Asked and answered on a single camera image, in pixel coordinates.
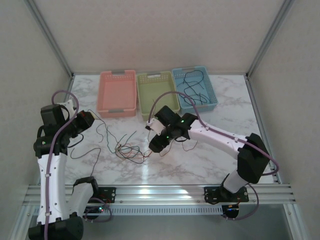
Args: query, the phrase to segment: white wall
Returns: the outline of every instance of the white wall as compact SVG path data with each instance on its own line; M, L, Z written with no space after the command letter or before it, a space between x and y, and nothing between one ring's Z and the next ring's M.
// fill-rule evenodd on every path
M283 0L36 0L74 72L245 72Z
M29 184L40 108L68 77L22 0L0 4L0 239L9 236Z
M251 82L281 176L320 239L320 1L296 0Z

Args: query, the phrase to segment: black cable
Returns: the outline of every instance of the black cable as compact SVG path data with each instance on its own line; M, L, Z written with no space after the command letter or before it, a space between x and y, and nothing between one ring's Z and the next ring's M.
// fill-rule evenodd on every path
M219 204L220 202L217 201L217 202L208 202L208 204L211 204L211 205L216 205L216 204Z
M194 73L194 72L201 72L201 73L202 73L202 78L201 78L201 80L200 80L200 81L190 81L190 82L187 82L187 81L186 81L187 75L188 75L188 74L191 74L191 73ZM204 87L201 85L201 82L203 82L204 79L205 79L205 75L204 75L204 73L203 73L201 70L189 71L189 72L186 72L186 73L185 73L185 75L184 75L184 77L183 77L183 81L182 81L180 84L178 84L177 87L180 86L181 84L187 84L188 87L186 87L186 88L183 90L183 92L184 92L186 95L188 95L194 102L196 102L196 101L200 102L201 105L203 105L203 104L208 104L208 103L210 103L210 99L209 99L207 96L205 96L204 94L202 94L202 93L197 93L197 92L194 90L194 88L193 88L194 86L199 85L202 89L204 89ZM194 94L187 94L187 92L186 92L187 89L191 89L191 90L194 92ZM181 95L180 95L180 97L183 98L183 100L184 100L185 103L187 103L187 104L189 104L190 106L192 106L192 104L189 102L188 99L186 99L186 97L181 96Z
M72 149L72 151L71 151L71 153L70 153L70 158L71 158L71 159L79 159L79 158L82 158L83 156L87 155L88 153L92 152L93 150L96 150L96 149L99 149L99 153L98 153L98 156L96 157L96 161L95 161L95 163L94 163L94 165L93 165L93 168L92 168L92 171L91 171L90 177L91 177L91 176L92 176L92 174L94 173L94 170L95 170L96 164L97 164L97 162L98 162L98 160L99 160L99 156L100 156L100 153L101 153L101 148L100 148L100 147L95 147L95 148L93 148L93 149L91 149L91 150L87 151L85 154L83 154L83 155L81 155L81 156L77 156L77 157L72 157L72 153L73 153L73 151L75 150L75 148L74 148L74 149Z
M99 135L102 137L102 139L101 139L101 141L100 141L99 143L102 143L102 141L104 140L104 135L101 134L100 132L98 132L98 128L99 128L101 125L104 125L104 128L105 128L107 134L109 133L109 134L114 138L115 142L118 143L118 140L117 140L116 136L113 135L113 134L108 130L108 127L107 127L106 122L103 121L103 120L102 120L94 111L92 111L91 109L88 109L88 112L89 112L89 111L92 112L92 113L102 122L99 126L97 126L97 127L95 128L96 133L99 134Z
M127 157L122 152L122 151L125 151L125 150L131 150L130 152L136 151L136 153L131 157ZM137 162L135 160L132 160L132 158L134 158L138 154L140 154L142 156L142 162ZM115 149L115 155L118 158L127 159L127 160L129 160L129 161L131 161L131 162L133 162L135 164L143 164L145 162L146 158L148 157L148 156L145 155L145 153L140 151L140 147L139 146L127 146L127 145L121 145L121 144Z
M185 142L185 141L187 141L188 139L186 138L186 139L183 139L183 140L177 140L178 138L176 137L174 140L176 141L176 142L178 142L178 143L183 143L183 142Z
M98 202L100 202L100 203L102 203L103 204L103 206L109 211L109 213L110 213L110 215L109 215L109 218L107 218L107 219L92 219L91 220L91 222L92 223L105 223L105 222L109 222L111 219L112 219L112 211L111 211L111 209L110 209L110 206L108 206L108 204L107 203L105 203L105 202L103 202L101 199L99 199L99 198L96 198L96 197L92 197L92 198L90 198L90 200L94 200L94 201L98 201ZM83 216L83 218L85 219L85 221L87 221L88 220L88 213L90 213L92 210L95 210L95 209L97 209L97 208L100 208L100 206L93 206L93 207L91 207L91 208L89 208L87 211L86 211L86 213L85 213L85 215Z
M68 147L67 147L68 149L77 146L79 143L81 143L81 142L84 140L85 136L83 136L81 133L79 133L79 135L82 136L81 140L78 141L78 142L76 142L75 144L73 144L73 145L71 145L71 146L68 146Z
M64 106L64 105L61 105L61 104L60 104L60 108L66 110L66 112L68 113L68 117L67 117L67 119L65 120L66 122L68 122L69 119L70 119L70 112L68 111L68 109L67 109L66 106Z
M38 132L36 134L36 137L37 138L40 138L41 137L41 134L42 134L42 131L44 130L44 126L41 126L38 128Z
M190 151L190 150L192 150L192 149L195 149L195 147L197 146L197 144L198 144L198 141L196 141L195 145L194 145L192 148L186 150L185 147L184 147L184 143L182 142L182 148L183 148L183 150L184 150L185 152L188 152L188 151Z

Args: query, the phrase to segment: blue basket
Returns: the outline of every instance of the blue basket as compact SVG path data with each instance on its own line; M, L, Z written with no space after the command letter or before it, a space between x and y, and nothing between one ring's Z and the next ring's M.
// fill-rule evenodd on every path
M176 90L182 93L185 92L188 96L191 96L193 99L195 99L195 105L199 112L212 111L218 104L218 99L216 98L215 91L212 87L205 66L175 68L172 70L172 75ZM191 88L188 88L188 85L184 82L184 78L185 81L188 82L191 86L193 83L201 81L202 78L203 81L192 86L195 91L194 92ZM190 105L190 102L187 98L183 98L179 95L178 99L180 103L180 111L182 114L195 113L194 108L192 107L192 105Z

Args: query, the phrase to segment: pink basket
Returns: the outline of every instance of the pink basket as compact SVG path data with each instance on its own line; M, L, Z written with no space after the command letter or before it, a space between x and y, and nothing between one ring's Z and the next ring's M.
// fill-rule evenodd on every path
M104 71L100 83L96 110L102 118L133 117L137 108L136 71L123 74Z

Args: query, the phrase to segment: tangled wires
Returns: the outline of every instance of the tangled wires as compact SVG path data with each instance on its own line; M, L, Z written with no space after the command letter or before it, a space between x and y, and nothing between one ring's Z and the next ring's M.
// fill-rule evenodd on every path
M131 144L126 143L121 145L117 143L115 147L115 155L120 159L127 159L135 164L143 164L145 160L151 155L152 151L147 150L142 152L139 146L131 146Z
M91 109L89 109L88 111L92 112L100 121L102 121L102 123L100 125L98 125L95 129L96 133L99 134L102 139L100 141L100 143L104 140L104 135L101 134L100 132L98 132L98 128L101 126L101 125L104 125L104 128L106 130L106 146L107 148L109 149L109 151L112 153L112 154L115 154L118 158L122 159L122 160L129 160L135 164L143 164L145 162L145 160L151 155L152 151L151 150L147 150L145 152L142 152L140 150L140 147L139 146L132 146L130 143L128 143L129 139L137 132L133 132L128 138L127 140L125 141L124 144L121 144L120 142L125 138L125 135L123 135L120 140L117 140L116 136L113 135L109 129L108 129L108 126L106 124L105 121L103 121L94 111L92 111ZM112 150L110 148L110 142L109 142L109 135L111 135L115 142L116 142L116 145L114 147L114 150Z
M191 74L191 73L194 73L194 72L200 72L200 73L202 74L201 80L200 80L200 81L186 81L187 75L188 75L188 74ZM197 92L195 91L195 89L193 88L194 86L199 85L202 89L205 89L205 88L201 85L201 82L203 82L204 79L205 79L205 75L204 75L204 73L203 73L202 71L200 71L200 70L189 71L189 72L187 72L187 73L184 75L183 81L182 81L180 84L178 84L176 87L180 86L181 84L182 84L182 85L186 84L187 87L183 90L183 92L184 92L186 95L188 95L188 96L194 101L194 103L197 104L197 102L200 102L201 105L203 105L203 104L209 104L209 103L210 103L210 99L209 99L206 95L204 95L204 94L202 94L202 93L200 93L200 92L197 93ZM192 104L190 103L190 101L189 101L185 96L182 96L182 95L179 95L179 96L180 96L181 98L183 98L183 100L184 100L185 103L187 103L188 105L192 106Z

